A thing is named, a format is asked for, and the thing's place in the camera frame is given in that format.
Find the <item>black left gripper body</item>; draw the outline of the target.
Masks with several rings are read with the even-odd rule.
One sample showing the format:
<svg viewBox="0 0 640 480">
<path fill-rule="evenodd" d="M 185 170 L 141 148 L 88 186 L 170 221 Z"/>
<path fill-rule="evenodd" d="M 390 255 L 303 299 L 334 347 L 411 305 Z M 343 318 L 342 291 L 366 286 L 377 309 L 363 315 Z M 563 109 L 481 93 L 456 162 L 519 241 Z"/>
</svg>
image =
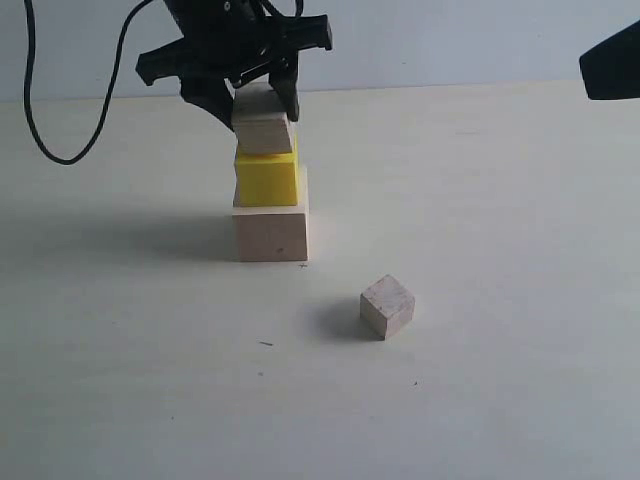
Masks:
<svg viewBox="0 0 640 480">
<path fill-rule="evenodd" d="M 136 72 L 150 86 L 168 77 L 227 80 L 240 87 L 293 65 L 303 50 L 333 48 L 326 15 L 287 16 L 269 1 L 167 1 L 182 37 L 143 53 Z"/>
</svg>

